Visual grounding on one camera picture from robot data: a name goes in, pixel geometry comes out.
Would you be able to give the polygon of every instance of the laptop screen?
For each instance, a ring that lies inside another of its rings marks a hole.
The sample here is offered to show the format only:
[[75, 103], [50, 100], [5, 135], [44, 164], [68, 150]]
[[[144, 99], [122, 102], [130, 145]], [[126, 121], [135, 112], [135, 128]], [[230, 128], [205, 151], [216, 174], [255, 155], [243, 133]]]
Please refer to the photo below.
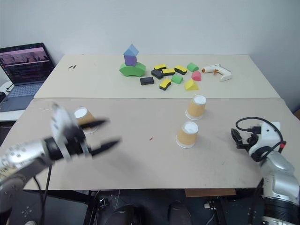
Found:
[[1, 48], [0, 65], [14, 85], [43, 82], [54, 69], [43, 43]]

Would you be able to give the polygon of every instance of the blue roof block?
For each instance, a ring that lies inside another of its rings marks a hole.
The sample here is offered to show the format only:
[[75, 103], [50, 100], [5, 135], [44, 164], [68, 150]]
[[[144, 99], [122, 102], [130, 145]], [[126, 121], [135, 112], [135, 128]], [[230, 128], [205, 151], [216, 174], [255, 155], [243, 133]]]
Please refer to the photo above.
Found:
[[139, 51], [134, 47], [133, 44], [131, 44], [123, 55], [137, 56], [138, 53]]

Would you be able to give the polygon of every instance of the white table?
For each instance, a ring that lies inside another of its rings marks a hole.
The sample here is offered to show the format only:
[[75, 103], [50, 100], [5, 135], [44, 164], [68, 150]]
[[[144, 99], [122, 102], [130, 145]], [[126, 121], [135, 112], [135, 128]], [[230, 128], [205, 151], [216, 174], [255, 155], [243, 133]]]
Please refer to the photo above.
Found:
[[[16, 142], [50, 136], [51, 105], [56, 102], [71, 110], [84, 106], [95, 117], [110, 119], [87, 135], [92, 147], [114, 136], [122, 136], [122, 142], [93, 160], [57, 162], [50, 189], [253, 188], [261, 178], [259, 167], [246, 151], [236, 149], [230, 128], [242, 117], [260, 116], [281, 122], [288, 143], [283, 154], [300, 179], [300, 122], [249, 56], [138, 55], [138, 61], [146, 65], [145, 76], [156, 64], [171, 68], [193, 62], [199, 69], [221, 63], [233, 78], [220, 82], [220, 75], [202, 74], [199, 90], [185, 91], [183, 84], [172, 83], [163, 91], [156, 78], [154, 85], [141, 86], [139, 77], [124, 77], [119, 72], [122, 55], [65, 55], [11, 129], [0, 154]], [[183, 77], [190, 79], [191, 72]], [[207, 111], [196, 122], [196, 145], [187, 150], [176, 144], [175, 135], [189, 120], [184, 112], [195, 94], [207, 97]], [[46, 172], [38, 177], [45, 182]], [[25, 188], [36, 186], [31, 181]]]
[[[178, 129], [188, 120], [185, 109], [190, 99], [34, 99], [12, 127], [0, 154], [13, 144], [50, 136], [53, 102], [69, 110], [84, 106], [95, 117], [109, 118], [109, 123], [87, 135], [92, 147], [114, 137], [121, 136], [122, 142], [94, 159], [60, 160], [52, 168], [50, 189], [256, 187], [261, 178], [259, 165], [245, 150], [236, 148], [230, 134], [235, 122], [245, 116], [281, 122], [287, 141], [283, 155], [295, 166], [300, 180], [300, 121], [279, 98], [208, 99], [203, 118], [196, 121], [198, 141], [190, 149], [175, 142]], [[43, 187], [46, 177], [47, 170], [38, 175]], [[37, 187], [31, 181], [25, 188]]]
[[[144, 77], [151, 76], [153, 66], [165, 63], [168, 68], [177, 64], [195, 63], [199, 69], [221, 63], [231, 70], [232, 79], [220, 82], [220, 74], [202, 73], [197, 82], [199, 90], [186, 91], [184, 85], [172, 83], [163, 91], [162, 80], [154, 78], [154, 85], [140, 85], [139, 77], [125, 77], [119, 71], [124, 62], [120, 55], [69, 54], [65, 55], [35, 98], [191, 98], [202, 94], [207, 98], [279, 98], [267, 79], [248, 55], [138, 55], [146, 66]], [[184, 81], [191, 72], [183, 75]]]
[[[6, 91], [6, 88], [8, 88], [12, 84], [11, 81], [8, 81], [4, 83], [0, 87], [0, 91], [4, 92], [6, 95], [8, 92]], [[15, 111], [9, 111], [9, 112], [0, 112], [0, 122], [6, 122], [6, 121], [16, 121], [20, 118], [20, 116], [24, 113], [25, 110], [15, 110]]]

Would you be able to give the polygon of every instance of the green block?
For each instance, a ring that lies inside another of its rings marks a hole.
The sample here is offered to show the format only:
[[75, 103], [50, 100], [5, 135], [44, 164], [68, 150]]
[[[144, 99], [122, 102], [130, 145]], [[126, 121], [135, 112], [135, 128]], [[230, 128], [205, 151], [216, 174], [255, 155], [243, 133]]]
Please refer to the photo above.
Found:
[[143, 76], [145, 73], [146, 67], [144, 64], [137, 62], [135, 67], [133, 66], [126, 66], [125, 63], [122, 63], [120, 66], [119, 71], [124, 76]]
[[195, 72], [195, 71], [199, 70], [199, 67], [196, 66], [194, 63], [190, 62], [187, 66], [187, 69], [191, 72]]
[[172, 81], [173, 81], [174, 83], [180, 84], [180, 83], [182, 82], [182, 80], [183, 80], [183, 77], [180, 76], [180, 75], [178, 75], [178, 74], [174, 74], [174, 75], [172, 76]]

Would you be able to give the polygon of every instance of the black shoe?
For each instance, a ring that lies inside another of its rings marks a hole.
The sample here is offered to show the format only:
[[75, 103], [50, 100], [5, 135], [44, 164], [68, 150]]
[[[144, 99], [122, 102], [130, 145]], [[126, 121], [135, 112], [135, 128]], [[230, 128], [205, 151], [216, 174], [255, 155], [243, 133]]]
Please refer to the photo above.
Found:
[[169, 225], [192, 225], [191, 214], [181, 202], [173, 202], [169, 205]]
[[118, 208], [105, 225], [143, 225], [144, 212], [140, 207], [125, 205]]

